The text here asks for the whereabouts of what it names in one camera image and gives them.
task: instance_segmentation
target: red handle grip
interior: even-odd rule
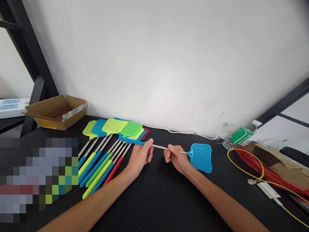
[[[123,157],[120,157],[118,162],[116,163],[115,167],[113,168],[112,172],[107,177],[107,179],[106,179],[105,183],[103,184],[103,186],[106,185],[108,182],[110,182],[112,180],[112,178],[114,177],[114,175],[115,175],[116,171],[118,170],[118,168],[119,168],[120,164],[122,163],[122,161],[123,161]]]

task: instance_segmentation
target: black table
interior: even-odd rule
[[[98,117],[85,116],[67,131],[38,128],[23,138],[78,137],[79,149],[81,149],[88,140],[88,137],[82,134],[83,129],[90,120],[98,119]],[[204,175],[209,180],[248,209],[270,231],[308,231],[273,200],[269,200],[257,186],[248,185],[249,176],[238,170],[228,160],[227,150],[221,144],[217,144],[217,140],[208,140],[197,135],[170,134],[165,130],[152,128],[149,128],[146,139],[149,138],[153,138],[156,145],[179,144],[185,151],[189,151],[193,143],[208,143],[212,148],[213,172],[204,173]],[[106,151],[116,139],[117,136],[114,135]],[[116,175],[127,165],[131,151],[132,147]],[[231,153],[231,157],[246,171],[259,176],[236,153]],[[85,191],[85,188],[75,187],[51,205],[47,205],[27,222],[15,225],[14,230],[39,230],[81,201]],[[280,200],[290,211],[309,224],[308,218],[288,199]],[[128,229],[130,231],[231,231],[198,189],[178,173],[172,163],[165,163],[163,151],[159,149],[154,150],[151,163],[143,168],[140,176],[124,191],[92,230],[126,231]]]
[[[0,119],[0,134],[13,129],[14,127],[17,127],[20,124],[23,124],[25,117],[26,116],[19,116],[14,118]]]

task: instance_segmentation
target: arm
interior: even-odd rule
[[[195,169],[186,155],[179,152],[184,151],[182,147],[169,145],[168,148],[170,151],[164,150],[165,161],[172,162],[175,168],[199,189],[233,231],[268,231],[241,204]]]
[[[144,146],[135,145],[128,166],[103,188],[56,217],[39,231],[89,231],[122,192],[138,177],[143,166],[151,161],[150,139]]]

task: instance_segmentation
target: wall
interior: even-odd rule
[[[29,98],[33,81],[4,28],[0,41],[0,98]]]
[[[282,113],[292,118],[309,123],[309,94],[288,107]],[[285,118],[276,116],[274,119],[258,129],[250,140],[275,139],[279,143],[279,149],[292,147],[309,155],[309,128],[301,126]]]
[[[88,114],[226,137],[309,75],[293,0],[23,0],[60,93]]]

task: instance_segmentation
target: blue handle grip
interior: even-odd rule
[[[100,167],[100,165],[103,163],[103,161],[105,160],[105,158],[108,156],[107,153],[105,153],[105,155],[99,160],[99,162],[94,166],[94,168],[88,173],[88,175],[84,178],[84,180],[80,183],[80,188],[81,187],[85,187],[86,183],[88,182],[88,180],[90,180],[90,178],[92,177],[92,175],[96,172],[96,170]]]
[[[78,170],[80,169],[80,167],[83,165],[83,163],[85,162],[86,157],[82,157],[79,161],[78,161]]]
[[[94,158],[92,159],[92,161],[88,164],[88,166],[86,167],[86,169],[84,170],[84,172],[80,175],[80,177],[78,178],[78,184],[80,184],[84,178],[87,176],[88,172],[90,172],[92,166],[94,165],[94,163],[97,161],[97,159],[100,157],[102,151],[98,151],[98,153],[94,156]]]
[[[119,140],[124,141],[124,142],[128,142],[128,143],[138,144],[138,145],[141,145],[141,146],[145,145],[145,142],[137,141],[137,140],[131,140],[131,139],[128,139],[128,138],[124,138],[122,136],[119,136]]]
[[[97,191],[99,188],[101,188],[101,186],[103,185],[104,181],[107,179],[107,177],[109,176],[110,172],[113,170],[114,166],[115,166],[115,164],[112,163],[108,167],[108,169],[106,170],[104,175],[101,177],[101,179],[99,180],[99,182],[97,183],[97,185],[94,187],[94,189],[91,191],[91,193],[89,195],[91,195],[92,193]]]

